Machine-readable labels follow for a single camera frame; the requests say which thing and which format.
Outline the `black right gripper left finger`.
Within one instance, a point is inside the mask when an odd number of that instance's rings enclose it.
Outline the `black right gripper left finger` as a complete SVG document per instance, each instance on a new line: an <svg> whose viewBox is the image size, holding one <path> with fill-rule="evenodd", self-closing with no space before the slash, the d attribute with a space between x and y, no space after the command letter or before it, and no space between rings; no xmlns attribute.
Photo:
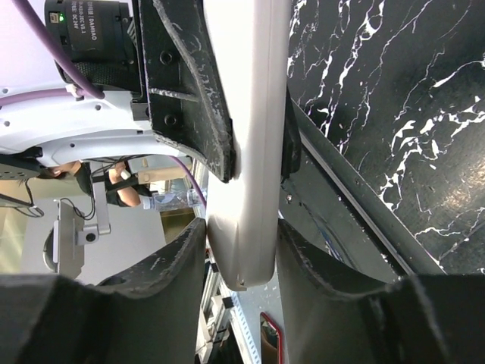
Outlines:
<svg viewBox="0 0 485 364"><path fill-rule="evenodd" d="M206 224L108 278L2 275L3 363L192 363Z"/></svg>

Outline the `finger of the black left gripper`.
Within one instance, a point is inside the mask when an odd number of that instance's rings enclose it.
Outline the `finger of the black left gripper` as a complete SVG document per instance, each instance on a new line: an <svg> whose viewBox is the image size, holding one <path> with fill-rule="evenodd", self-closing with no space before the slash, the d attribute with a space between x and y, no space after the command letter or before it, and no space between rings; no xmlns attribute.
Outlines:
<svg viewBox="0 0 485 364"><path fill-rule="evenodd" d="M300 169L302 141L293 102L289 90L286 90L281 177L289 178Z"/></svg>

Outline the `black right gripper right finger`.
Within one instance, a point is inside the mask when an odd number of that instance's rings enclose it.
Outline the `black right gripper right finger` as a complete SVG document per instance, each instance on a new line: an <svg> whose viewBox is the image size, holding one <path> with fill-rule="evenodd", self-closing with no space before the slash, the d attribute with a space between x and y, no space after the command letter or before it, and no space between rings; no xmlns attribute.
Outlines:
<svg viewBox="0 0 485 364"><path fill-rule="evenodd" d="M368 277L278 223L292 363L482 363L483 275Z"/></svg>

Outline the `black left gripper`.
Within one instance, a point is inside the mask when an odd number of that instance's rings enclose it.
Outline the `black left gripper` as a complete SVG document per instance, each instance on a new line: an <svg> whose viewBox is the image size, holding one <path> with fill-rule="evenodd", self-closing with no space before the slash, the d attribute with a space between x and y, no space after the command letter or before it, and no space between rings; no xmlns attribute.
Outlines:
<svg viewBox="0 0 485 364"><path fill-rule="evenodd" d="M131 1L145 116L157 137L221 182L234 176L233 125L201 1Z"/></svg>

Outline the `white red remote control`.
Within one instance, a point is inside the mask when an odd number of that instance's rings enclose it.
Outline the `white red remote control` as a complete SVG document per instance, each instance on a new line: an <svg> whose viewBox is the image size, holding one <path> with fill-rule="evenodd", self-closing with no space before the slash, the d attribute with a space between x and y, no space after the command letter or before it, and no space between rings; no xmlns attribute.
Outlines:
<svg viewBox="0 0 485 364"><path fill-rule="evenodd" d="M274 274L291 11L289 1L204 3L236 152L231 180L208 180L208 240L233 291Z"/></svg>

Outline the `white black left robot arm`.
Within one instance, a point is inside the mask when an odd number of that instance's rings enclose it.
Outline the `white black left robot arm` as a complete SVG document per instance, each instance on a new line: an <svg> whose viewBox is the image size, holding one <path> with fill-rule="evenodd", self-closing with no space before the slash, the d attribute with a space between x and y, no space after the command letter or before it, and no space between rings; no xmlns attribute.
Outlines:
<svg viewBox="0 0 485 364"><path fill-rule="evenodd" d="M279 182L302 142L289 1L3 1L1 177L148 155Z"/></svg>

